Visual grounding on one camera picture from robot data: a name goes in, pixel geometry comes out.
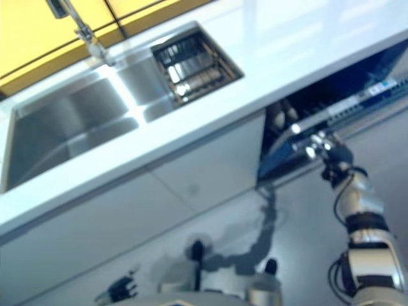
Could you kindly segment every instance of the cabinet door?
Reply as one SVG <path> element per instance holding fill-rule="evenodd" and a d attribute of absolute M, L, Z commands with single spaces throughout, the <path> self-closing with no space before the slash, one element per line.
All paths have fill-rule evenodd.
<path fill-rule="evenodd" d="M 133 177 L 2 246 L 0 305 L 23 302 L 191 216 L 150 173 Z"/>
<path fill-rule="evenodd" d="M 167 159 L 151 170 L 196 211 L 255 186 L 265 114 L 257 113 Z"/>

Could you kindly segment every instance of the faucet spout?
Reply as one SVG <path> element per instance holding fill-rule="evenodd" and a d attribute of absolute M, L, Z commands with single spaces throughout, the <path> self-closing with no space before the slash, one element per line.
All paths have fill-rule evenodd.
<path fill-rule="evenodd" d="M 113 66 L 115 62 L 109 58 L 108 52 L 95 36 L 92 29 L 83 22 L 82 18 L 71 4 L 69 0 L 47 0 L 56 18 L 64 18 L 68 15 L 75 21 L 78 29 L 75 30 L 76 35 L 85 42 L 88 52 L 102 61 L 103 63 Z"/>

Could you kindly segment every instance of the yellow wall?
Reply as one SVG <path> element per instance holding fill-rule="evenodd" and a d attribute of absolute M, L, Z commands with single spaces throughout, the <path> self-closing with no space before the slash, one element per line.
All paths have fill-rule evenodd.
<path fill-rule="evenodd" d="M 211 0 L 166 0 L 122 20 L 132 35 Z M 83 20 L 95 29 L 112 21 L 103 0 L 71 0 Z M 138 10 L 154 0 L 111 0 L 117 16 Z M 0 0 L 0 76 L 75 39 L 76 25 L 69 17 L 56 19 L 46 0 Z M 122 38 L 112 24 L 96 32 L 105 46 Z M 75 61 L 87 57 L 81 41 L 0 79 L 0 90 L 13 94 Z"/>
<path fill-rule="evenodd" d="M 71 0 L 93 28 L 112 18 L 102 0 Z M 70 18 L 56 19 L 46 0 L 0 1 L 0 75 L 76 38 Z"/>

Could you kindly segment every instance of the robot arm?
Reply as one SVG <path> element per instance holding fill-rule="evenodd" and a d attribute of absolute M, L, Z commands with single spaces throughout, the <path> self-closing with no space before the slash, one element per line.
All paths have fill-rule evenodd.
<path fill-rule="evenodd" d="M 408 305 L 402 257 L 366 171 L 353 165 L 353 154 L 336 138 L 311 140 L 325 163 L 322 177 L 337 193 L 335 215 L 349 234 L 348 250 L 329 269 L 332 289 L 349 305 Z M 335 289 L 340 270 L 344 288 Z"/>

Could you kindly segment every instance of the gray floor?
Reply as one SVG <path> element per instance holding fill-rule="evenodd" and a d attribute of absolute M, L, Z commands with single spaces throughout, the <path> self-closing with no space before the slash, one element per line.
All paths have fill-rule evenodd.
<path fill-rule="evenodd" d="M 368 170 L 377 193 L 386 202 L 386 218 L 398 237 L 406 261 L 407 117 L 403 113 L 348 142 L 356 163 Z M 264 224 L 266 201 L 256 191 L 249 191 L 26 305 L 90 306 L 96 295 L 135 265 L 140 266 L 136 276 L 140 296 L 149 295 L 156 290 L 163 271 L 182 259 L 185 248 L 197 238 L 207 243 L 211 254 L 221 255 L 215 262 L 215 257 L 209 256 L 212 261 L 207 261 L 207 270 L 216 270 L 221 264 L 225 266 L 225 260 L 219 258 L 232 255 L 236 260 L 243 259 L 244 263 L 240 261 L 243 266 L 245 260 L 252 264 L 253 257 L 241 255 L 252 248 L 255 250 L 252 255 L 262 258 L 266 249 L 267 257 L 277 258 L 285 306 L 341 305 L 328 287 L 326 273 L 330 263 L 345 251 L 347 236 L 333 216 L 335 195 L 321 180 L 320 172 L 321 169 L 312 171 L 276 190 L 274 213 L 271 213 L 273 222 Z M 262 228 L 266 235 L 261 236 L 262 242 L 257 244 Z M 256 268 L 262 269 L 264 264 L 265 260 Z M 206 272 L 203 285 L 233 291 L 226 287 L 226 278 L 233 275 L 232 268 L 226 265 L 212 273 Z"/>

